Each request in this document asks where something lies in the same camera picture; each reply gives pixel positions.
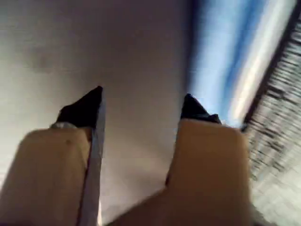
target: floor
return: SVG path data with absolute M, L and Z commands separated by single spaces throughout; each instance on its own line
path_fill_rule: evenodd
M 180 0 L 2 0 L 0 182 L 18 142 L 105 88 L 103 222 L 163 187 L 183 97 Z

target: gray floor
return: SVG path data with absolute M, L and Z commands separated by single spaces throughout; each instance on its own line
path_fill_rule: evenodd
M 180 115 L 180 0 L 2 0 L 0 181 L 23 135 L 105 88 L 103 221 L 160 189 Z

